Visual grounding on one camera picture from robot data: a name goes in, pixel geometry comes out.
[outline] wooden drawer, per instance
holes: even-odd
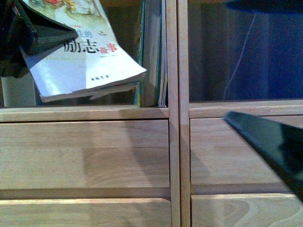
[[[303,126],[303,116],[270,119]],[[258,191],[260,187],[269,192],[287,190],[256,152],[221,118],[191,119],[190,146],[191,184],[202,185],[203,194],[213,193],[219,185],[221,193],[233,193],[233,190],[238,193],[241,187],[248,191],[243,193]]]
[[[0,189],[169,187],[167,120],[0,124]]]
[[[0,201],[0,226],[170,227],[165,199]]]
[[[303,205],[293,195],[193,195],[192,227],[303,226]]]

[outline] wire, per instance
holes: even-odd
[[[257,14],[255,13],[255,14],[254,14],[254,17],[253,17],[253,19],[252,19],[252,21],[251,21],[250,27],[249,27],[249,29],[248,29],[248,32],[247,32],[247,34],[246,34],[246,38],[245,38],[245,41],[244,41],[244,45],[243,45],[243,47],[242,47],[242,52],[241,52],[241,54],[240,54],[240,58],[239,58],[239,60],[238,60],[238,63],[237,63],[237,65],[236,65],[236,67],[235,67],[235,69],[234,69],[234,71],[233,71],[233,73],[232,73],[232,77],[229,79],[229,81],[228,81],[228,83],[227,83],[227,85],[226,85],[226,87],[225,87],[224,94],[223,94],[223,100],[225,100],[225,98],[226,98],[226,91],[227,91],[228,87],[230,86],[231,81],[232,81],[233,78],[235,77],[236,72],[237,72],[237,69],[238,69],[238,67],[239,67],[239,65],[240,65],[240,62],[241,62],[241,60],[242,60],[243,53],[244,53],[244,50],[245,50],[245,47],[246,47],[246,44],[247,44],[247,40],[248,40],[248,37],[249,37],[249,35],[250,35],[250,31],[251,31],[251,29],[252,29],[252,26],[253,26],[253,24],[254,24],[254,22],[255,22],[256,16],[257,16]]]

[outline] light wood surface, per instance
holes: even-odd
[[[138,6],[141,0],[100,0],[104,7]]]
[[[168,108],[138,108],[134,105],[0,109],[0,122],[161,119],[168,117]]]
[[[0,201],[0,226],[170,227],[165,199]]]
[[[259,116],[303,114],[303,100],[192,103],[190,118],[223,117],[228,111],[238,111]]]
[[[279,116],[269,119],[303,127],[303,116]],[[252,184],[284,191],[282,181],[222,119],[191,119],[191,183],[193,185]]]
[[[167,70],[169,103],[169,164],[171,226],[180,227],[180,157],[179,157],[179,103],[178,103],[178,37],[177,2],[166,1]]]
[[[193,195],[192,210],[192,227],[303,226],[303,205],[293,195]]]
[[[178,0],[181,226],[190,227],[190,149],[187,0]]]
[[[169,187],[168,121],[0,124],[0,189]]]

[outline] bent book cover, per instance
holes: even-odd
[[[23,0],[29,7],[74,28],[78,38],[38,55],[23,56],[43,102],[81,96],[97,97],[102,90],[134,87],[146,69],[117,43],[98,0]]]

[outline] black object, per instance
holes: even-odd
[[[237,112],[224,120],[303,202],[303,129]]]
[[[43,16],[22,0],[0,0],[0,76],[7,67],[26,67],[27,55],[39,54],[77,38],[75,29]]]
[[[303,13],[302,0],[232,0],[226,6],[252,13]]]

